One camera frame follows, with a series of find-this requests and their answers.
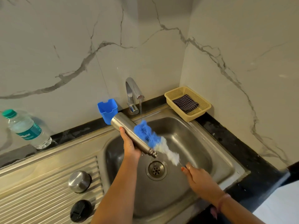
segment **chrome faucet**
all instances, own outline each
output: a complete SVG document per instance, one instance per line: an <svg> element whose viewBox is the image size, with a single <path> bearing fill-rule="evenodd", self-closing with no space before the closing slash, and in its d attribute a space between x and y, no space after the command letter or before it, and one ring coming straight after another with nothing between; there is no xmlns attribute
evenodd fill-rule
<svg viewBox="0 0 299 224"><path fill-rule="evenodd" d="M126 90L128 95L128 106L132 111L132 113L136 115L139 113L139 110L136 107L136 105L134 105L133 94L135 94L137 100L141 100L141 101L143 100L144 96L141 94L139 87L137 86L134 79L132 79L131 77L128 77L126 79Z"/></svg>

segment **plastic water bottle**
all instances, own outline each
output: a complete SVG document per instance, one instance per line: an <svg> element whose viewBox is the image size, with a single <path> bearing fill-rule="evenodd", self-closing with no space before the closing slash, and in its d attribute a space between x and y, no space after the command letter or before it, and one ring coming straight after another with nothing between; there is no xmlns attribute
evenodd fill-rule
<svg viewBox="0 0 299 224"><path fill-rule="evenodd" d="M52 138L30 117L17 114L12 109L5 110L2 115L8 119L8 127L11 131L29 141L35 148L43 149L51 144Z"/></svg>

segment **dish cloth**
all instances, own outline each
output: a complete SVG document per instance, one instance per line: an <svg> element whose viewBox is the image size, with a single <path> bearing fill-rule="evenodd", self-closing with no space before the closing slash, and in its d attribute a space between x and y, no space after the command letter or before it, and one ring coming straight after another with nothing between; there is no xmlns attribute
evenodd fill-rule
<svg viewBox="0 0 299 224"><path fill-rule="evenodd" d="M193 111L199 105L194 100L192 100L192 98L189 97L187 94L178 99L173 100L172 102L175 103L176 106L178 106L185 113Z"/></svg>
<svg viewBox="0 0 299 224"><path fill-rule="evenodd" d="M134 127L134 133L147 145L157 152L166 154L167 158L177 166L180 162L180 155L171 151L167 145L167 141L163 136L158 136L152 132L150 126L147 125L145 120Z"/></svg>

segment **black lid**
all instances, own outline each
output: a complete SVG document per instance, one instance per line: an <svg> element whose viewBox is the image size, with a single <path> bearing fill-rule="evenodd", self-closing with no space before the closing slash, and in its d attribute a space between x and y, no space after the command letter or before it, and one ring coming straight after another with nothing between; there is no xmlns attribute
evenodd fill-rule
<svg viewBox="0 0 299 224"><path fill-rule="evenodd" d="M92 211L92 204L88 200L79 200L73 205L70 218L73 222L84 222Z"/></svg>

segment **blue bristles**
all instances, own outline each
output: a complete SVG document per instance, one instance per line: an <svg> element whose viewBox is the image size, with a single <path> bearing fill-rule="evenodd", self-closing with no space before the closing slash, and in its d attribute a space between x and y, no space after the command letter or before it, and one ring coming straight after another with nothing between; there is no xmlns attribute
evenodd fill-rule
<svg viewBox="0 0 299 224"><path fill-rule="evenodd" d="M141 123L134 127L134 133L146 142L150 148L154 148L161 142L161 137L152 132L152 129L147 125L145 120L142 120Z"/></svg>

